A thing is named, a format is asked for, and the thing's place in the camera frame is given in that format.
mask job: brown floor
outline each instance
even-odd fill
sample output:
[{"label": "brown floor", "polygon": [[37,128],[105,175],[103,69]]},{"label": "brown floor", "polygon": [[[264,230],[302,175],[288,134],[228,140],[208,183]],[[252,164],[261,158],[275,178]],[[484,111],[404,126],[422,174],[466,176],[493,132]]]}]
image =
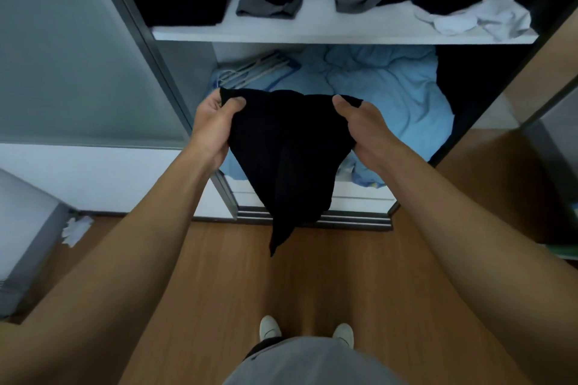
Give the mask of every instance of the brown floor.
[{"label": "brown floor", "polygon": [[[440,164],[460,189],[537,241],[567,225],[552,187],[516,133],[472,130]],[[32,305],[119,222],[98,218],[59,246]],[[356,349],[410,384],[527,384],[461,301],[401,209],[390,233],[300,228],[268,256],[271,228],[192,223],[170,284],[121,381],[219,384],[258,342],[262,316],[285,335],[352,325]]]}]

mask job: person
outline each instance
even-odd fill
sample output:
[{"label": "person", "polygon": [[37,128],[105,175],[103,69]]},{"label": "person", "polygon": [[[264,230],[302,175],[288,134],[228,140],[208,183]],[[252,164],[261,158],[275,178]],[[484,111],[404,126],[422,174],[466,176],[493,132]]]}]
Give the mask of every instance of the person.
[{"label": "person", "polygon": [[[458,191],[389,131],[372,104],[355,108],[339,96],[333,102],[359,159],[388,184],[460,296],[528,376],[576,383],[578,272]],[[227,154],[231,119],[243,107],[242,98],[221,106],[218,90],[199,105],[188,145],[1,349],[0,383],[64,383],[59,377],[72,364],[87,366],[101,352],[136,345],[170,279],[200,195]],[[281,338],[277,323],[265,317],[261,345],[226,383],[399,381],[352,350],[347,325],[335,338]],[[83,361],[76,363],[79,356]]]}]

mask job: hand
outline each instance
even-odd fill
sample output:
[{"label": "hand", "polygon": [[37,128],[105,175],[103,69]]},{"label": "hand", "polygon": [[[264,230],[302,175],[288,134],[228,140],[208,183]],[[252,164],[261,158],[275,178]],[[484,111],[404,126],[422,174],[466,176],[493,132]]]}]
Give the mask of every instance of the hand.
[{"label": "hand", "polygon": [[221,106],[220,89],[213,90],[197,107],[195,123],[192,126],[191,141],[186,149],[202,155],[211,172],[219,169],[229,145],[231,121],[237,111],[241,111],[247,101],[243,97],[231,98]]},{"label": "hand", "polygon": [[385,154],[387,144],[399,142],[379,110],[366,101],[356,108],[339,95],[333,97],[333,106],[337,113],[347,119],[349,133],[357,142],[353,152],[365,166],[379,173],[380,157]]}]

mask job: person's right arm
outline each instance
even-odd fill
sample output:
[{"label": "person's right arm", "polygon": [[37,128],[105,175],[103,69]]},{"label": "person's right arm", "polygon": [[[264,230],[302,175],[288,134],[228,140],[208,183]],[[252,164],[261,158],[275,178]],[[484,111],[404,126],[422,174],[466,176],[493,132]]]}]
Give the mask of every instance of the person's right arm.
[{"label": "person's right arm", "polygon": [[466,197],[387,128],[334,97],[359,159],[408,211],[452,284],[528,376],[578,383],[578,271]]}]

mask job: light blue blanket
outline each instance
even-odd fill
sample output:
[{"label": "light blue blanket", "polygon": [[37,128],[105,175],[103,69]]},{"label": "light blue blanket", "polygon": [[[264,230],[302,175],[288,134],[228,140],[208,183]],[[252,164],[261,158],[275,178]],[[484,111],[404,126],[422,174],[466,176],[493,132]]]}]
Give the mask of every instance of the light blue blanket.
[{"label": "light blue blanket", "polygon": [[[273,90],[348,94],[371,102],[390,130],[424,160],[429,160],[452,133],[454,115],[436,84],[434,46],[309,45],[289,56],[302,67],[281,79]],[[273,72],[246,88],[264,90],[279,77]],[[353,182],[360,186],[384,185],[353,152],[342,166],[353,166]],[[234,179],[247,179],[230,151],[221,170]]]}]

